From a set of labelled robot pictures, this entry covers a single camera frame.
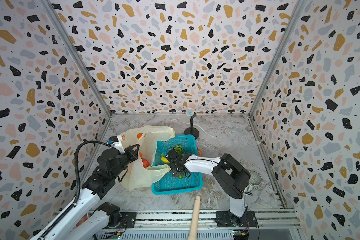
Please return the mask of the cream plastic bag orange print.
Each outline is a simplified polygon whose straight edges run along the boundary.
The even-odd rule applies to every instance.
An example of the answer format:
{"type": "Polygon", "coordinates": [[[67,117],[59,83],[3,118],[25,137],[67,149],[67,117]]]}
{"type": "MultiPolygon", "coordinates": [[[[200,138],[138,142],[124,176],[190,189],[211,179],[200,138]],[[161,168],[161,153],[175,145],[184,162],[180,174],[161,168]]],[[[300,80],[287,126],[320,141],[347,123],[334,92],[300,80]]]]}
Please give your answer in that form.
{"type": "Polygon", "coordinates": [[[144,126],[127,130],[120,134],[123,147],[138,144],[138,159],[128,165],[126,176],[122,185],[128,191],[137,188],[150,187],[171,171],[167,165],[155,164],[155,156],[158,142],[165,142],[174,138],[175,130],[166,126],[144,126]]]}

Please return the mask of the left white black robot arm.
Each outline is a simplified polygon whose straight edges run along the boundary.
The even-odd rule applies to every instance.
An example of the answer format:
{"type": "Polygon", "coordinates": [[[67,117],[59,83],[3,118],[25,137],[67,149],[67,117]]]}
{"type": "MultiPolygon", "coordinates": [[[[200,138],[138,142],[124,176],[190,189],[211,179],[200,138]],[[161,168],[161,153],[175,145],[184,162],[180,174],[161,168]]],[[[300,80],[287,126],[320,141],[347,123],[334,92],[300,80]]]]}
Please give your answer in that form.
{"type": "Polygon", "coordinates": [[[105,207],[96,210],[87,223],[74,229],[79,220],[107,195],[116,181],[122,181],[119,175],[128,165],[139,159],[138,144],[126,148],[120,142],[102,145],[109,148],[98,157],[97,170],[77,188],[75,198],[69,205],[37,233],[33,240],[72,240],[74,237],[79,240],[90,239],[102,228],[119,224],[120,209],[113,204],[105,203],[105,207]]]}

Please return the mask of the yellow banana toy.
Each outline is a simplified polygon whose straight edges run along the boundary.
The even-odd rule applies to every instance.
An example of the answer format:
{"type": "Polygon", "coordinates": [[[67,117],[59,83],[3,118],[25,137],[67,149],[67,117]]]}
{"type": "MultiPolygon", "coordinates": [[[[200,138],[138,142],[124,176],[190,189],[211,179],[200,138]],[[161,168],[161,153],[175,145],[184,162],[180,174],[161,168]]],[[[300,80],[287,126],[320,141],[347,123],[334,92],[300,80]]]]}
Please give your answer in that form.
{"type": "Polygon", "coordinates": [[[161,161],[165,164],[170,164],[170,162],[164,157],[164,155],[161,155],[161,161]]]}

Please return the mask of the red strawberry toy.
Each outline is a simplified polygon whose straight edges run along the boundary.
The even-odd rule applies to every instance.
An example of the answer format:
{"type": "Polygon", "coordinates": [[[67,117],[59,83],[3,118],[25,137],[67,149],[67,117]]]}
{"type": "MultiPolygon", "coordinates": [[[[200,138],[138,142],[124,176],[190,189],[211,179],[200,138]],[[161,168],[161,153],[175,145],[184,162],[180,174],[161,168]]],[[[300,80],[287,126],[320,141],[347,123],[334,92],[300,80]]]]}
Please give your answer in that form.
{"type": "Polygon", "coordinates": [[[143,163],[143,167],[146,169],[150,166],[149,161],[147,161],[146,159],[142,159],[142,163],[143,163]]]}

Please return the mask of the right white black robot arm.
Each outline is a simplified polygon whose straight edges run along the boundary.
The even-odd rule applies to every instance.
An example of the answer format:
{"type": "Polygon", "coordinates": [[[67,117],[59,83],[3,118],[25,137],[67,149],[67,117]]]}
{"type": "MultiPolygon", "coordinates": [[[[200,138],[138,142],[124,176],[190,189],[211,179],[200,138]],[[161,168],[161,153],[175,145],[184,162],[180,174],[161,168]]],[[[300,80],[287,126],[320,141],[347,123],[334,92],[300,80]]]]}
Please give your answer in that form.
{"type": "Polygon", "coordinates": [[[175,150],[170,150],[164,158],[170,163],[175,178],[191,173],[212,176],[229,196],[229,210],[216,212],[215,222],[218,227],[256,226],[254,213],[248,210],[246,203],[251,174],[231,155],[205,158],[192,154],[180,155],[175,150]]]}

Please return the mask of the green apple toy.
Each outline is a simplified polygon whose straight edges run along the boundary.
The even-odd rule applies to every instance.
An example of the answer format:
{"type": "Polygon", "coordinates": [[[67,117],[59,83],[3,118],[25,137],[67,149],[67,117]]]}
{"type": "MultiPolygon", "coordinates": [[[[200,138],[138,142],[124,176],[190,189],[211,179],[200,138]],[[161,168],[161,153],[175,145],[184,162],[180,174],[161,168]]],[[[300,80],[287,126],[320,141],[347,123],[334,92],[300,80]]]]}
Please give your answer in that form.
{"type": "Polygon", "coordinates": [[[173,149],[174,149],[174,150],[176,151],[176,153],[179,154],[179,155],[184,155],[184,154],[185,154],[185,150],[184,150],[183,146],[181,146],[181,145],[175,145],[175,146],[173,147],[173,149]]]}

